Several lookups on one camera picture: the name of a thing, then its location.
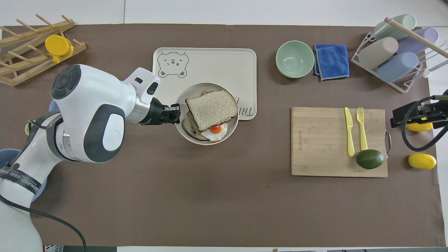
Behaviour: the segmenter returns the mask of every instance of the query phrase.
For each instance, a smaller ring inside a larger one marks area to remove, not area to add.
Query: yellow fork
[[[359,122],[361,130],[361,150],[367,150],[366,130],[364,129],[364,109],[362,107],[359,107],[356,112],[356,121]]]

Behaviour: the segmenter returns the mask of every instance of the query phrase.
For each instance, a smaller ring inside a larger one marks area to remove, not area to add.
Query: dish rack
[[[406,93],[407,91],[409,91],[409,89],[411,88],[412,83],[419,79],[419,78],[428,78],[428,76],[431,74],[431,72],[437,70],[438,68],[447,65],[448,64],[448,52],[444,51],[441,46],[438,47],[435,44],[431,43],[430,41],[426,40],[425,38],[419,36],[418,34],[416,34],[415,32],[409,30],[408,28],[402,26],[401,24],[399,24],[398,22],[394,21],[393,19],[387,17],[384,19],[384,21],[387,23],[385,24],[383,27],[381,27],[378,31],[376,31],[375,33],[369,32],[364,40],[361,42],[361,44],[359,45],[358,49],[356,50],[355,54],[353,55],[351,61],[355,64],[357,64],[358,66],[360,66],[361,68],[363,68],[364,70],[366,70],[367,72],[373,74],[374,76],[378,77],[378,74],[376,72],[375,69],[369,69],[367,67],[364,67],[360,62],[359,62],[359,52],[364,49],[365,47],[367,47],[368,45],[372,44],[373,42],[376,41],[375,36],[381,31],[383,30],[385,27],[387,27],[388,25],[391,25],[401,31],[403,31],[404,33],[406,33],[408,36],[416,39],[417,41],[425,44],[426,46],[428,46],[430,49],[432,49],[432,51],[430,53],[435,52],[437,54],[440,54],[442,56],[445,57],[445,61],[441,62],[440,64],[427,69],[427,68],[423,68],[423,63],[426,60],[421,60],[419,57],[418,60],[418,64],[415,66],[415,68],[413,68],[407,75],[403,76],[402,78],[394,81],[394,82],[386,82],[387,84],[389,84],[390,86],[392,86],[393,88],[397,89],[399,92],[401,93]]]

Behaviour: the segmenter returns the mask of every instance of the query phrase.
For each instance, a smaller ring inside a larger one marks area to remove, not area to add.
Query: wooden drying rack
[[[9,86],[16,86],[17,84],[22,83],[23,81],[28,80],[29,78],[57,64],[53,62],[53,55],[48,52],[39,50],[36,47],[44,43],[47,37],[50,35],[58,34],[62,37],[65,37],[64,31],[74,27],[75,22],[73,21],[73,19],[68,19],[64,15],[62,15],[62,18],[64,18],[65,21],[56,24],[50,23],[38,14],[36,14],[36,17],[44,21],[47,26],[35,29],[20,21],[19,19],[16,19],[17,22],[29,29],[29,31],[20,34],[16,34],[15,32],[12,32],[4,28],[3,26],[0,26],[0,29],[11,35],[10,37],[7,37],[5,39],[0,39],[0,48],[28,41],[21,46],[0,55],[0,65],[2,66],[0,67],[0,83],[7,84]],[[78,42],[76,39],[73,39],[73,41],[76,43],[76,45],[73,46],[73,55],[87,49],[84,42]],[[29,50],[34,50],[40,55],[33,58],[25,58],[21,55]],[[19,61],[13,63],[13,59],[18,59]],[[31,69],[21,74],[17,72],[26,68]],[[4,76],[11,73],[14,74],[14,78],[8,78]]]

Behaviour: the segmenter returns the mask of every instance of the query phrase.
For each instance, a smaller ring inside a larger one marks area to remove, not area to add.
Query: towel
[[[316,44],[314,53],[314,73],[319,75],[321,80],[349,77],[349,53],[346,45]]]

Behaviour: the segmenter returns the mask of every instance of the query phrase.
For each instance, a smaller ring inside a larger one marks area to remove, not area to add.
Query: blue object
[[[347,45],[316,44],[315,73],[321,80],[347,78],[350,75]]]
[[[52,102],[50,103],[50,107],[48,108],[48,111],[53,110],[60,110],[55,100],[52,100]]]
[[[17,155],[19,153],[20,153],[20,151],[17,149],[0,150],[0,167],[3,168],[3,166],[6,164],[6,162],[12,162],[17,157]],[[45,179],[44,182],[42,183],[42,186],[40,187],[40,189],[34,195],[32,201],[35,201],[42,194],[42,191],[44,190],[46,185],[47,185],[47,180]]]
[[[418,64],[415,53],[404,52],[378,66],[376,73],[384,82],[394,82],[409,73]]]

